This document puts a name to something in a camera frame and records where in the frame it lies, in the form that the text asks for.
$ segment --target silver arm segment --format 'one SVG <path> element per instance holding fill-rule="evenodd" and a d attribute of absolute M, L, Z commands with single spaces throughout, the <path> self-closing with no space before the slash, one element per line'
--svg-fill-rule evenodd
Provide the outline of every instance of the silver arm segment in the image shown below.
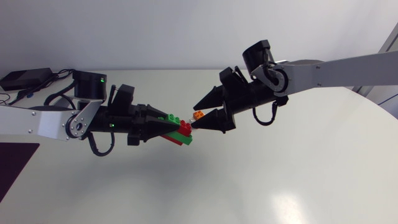
<path fill-rule="evenodd" d="M 0 106 L 3 117 L 0 134 L 34 134 L 67 141 L 82 137 L 93 120 L 102 100 L 82 100 L 82 110 L 40 110 Z"/>
<path fill-rule="evenodd" d="M 259 70 L 262 67 L 255 69 L 252 74 L 256 75 Z M 264 82 L 266 77 L 262 76 L 261 81 L 275 91 L 275 96 L 285 96 L 315 87 L 398 85 L 398 51 L 330 62 L 314 61 L 299 65 L 288 62 L 278 64 L 270 71 L 280 71 L 278 73 L 285 73 L 287 76 L 287 80 L 284 80 L 281 75 L 273 75 L 280 83 L 287 81 L 287 87 L 279 92 L 270 80 Z"/>
<path fill-rule="evenodd" d="M 69 140 L 65 125 L 78 110 L 39 111 L 13 106 L 0 106 L 0 134 L 35 134 L 59 140 Z"/>

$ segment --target white wall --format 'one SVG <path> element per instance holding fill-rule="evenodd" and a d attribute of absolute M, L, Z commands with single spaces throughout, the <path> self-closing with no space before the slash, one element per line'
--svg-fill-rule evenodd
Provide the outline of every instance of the white wall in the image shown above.
<path fill-rule="evenodd" d="M 396 0 L 2 0 L 0 74 L 243 66 L 268 39 L 275 59 L 377 52 L 398 21 Z"/>

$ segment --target green lego brick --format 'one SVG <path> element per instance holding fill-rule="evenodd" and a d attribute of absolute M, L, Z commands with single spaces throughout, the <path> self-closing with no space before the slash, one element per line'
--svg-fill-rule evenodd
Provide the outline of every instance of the green lego brick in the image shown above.
<path fill-rule="evenodd" d="M 168 114 L 165 120 L 180 125 L 180 118 L 174 116 L 173 114 Z"/>
<path fill-rule="evenodd" d="M 192 142 L 192 135 L 190 134 L 189 137 L 186 137 L 182 134 L 180 134 L 178 131 L 173 131 L 171 133 L 165 134 L 166 136 L 170 138 L 174 138 L 177 141 L 180 141 L 186 145 L 189 145 Z"/>

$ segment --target orange lego brick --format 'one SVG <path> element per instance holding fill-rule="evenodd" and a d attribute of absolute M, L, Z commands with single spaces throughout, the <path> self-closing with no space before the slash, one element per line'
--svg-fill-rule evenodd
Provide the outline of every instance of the orange lego brick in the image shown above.
<path fill-rule="evenodd" d="M 195 111 L 193 113 L 193 119 L 195 119 L 195 121 L 199 120 L 201 117 L 203 117 L 205 114 L 202 111 Z"/>

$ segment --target white table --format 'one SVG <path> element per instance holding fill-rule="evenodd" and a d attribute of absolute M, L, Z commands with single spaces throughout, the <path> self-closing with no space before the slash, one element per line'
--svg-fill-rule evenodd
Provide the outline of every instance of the white table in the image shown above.
<path fill-rule="evenodd" d="M 217 70 L 112 71 L 136 87 L 134 104 L 183 119 Z M 20 105 L 41 105 L 44 95 Z M 271 105 L 259 107 L 260 119 Z M 0 136 L 41 146 L 0 203 L 0 223 L 397 223 L 398 121 L 345 88 L 290 96 L 273 125 L 251 111 L 237 129 L 196 130 L 189 146 L 154 138 L 138 147 L 116 135 L 106 157 L 88 142 Z M 101 148 L 109 134 L 96 134 Z"/>

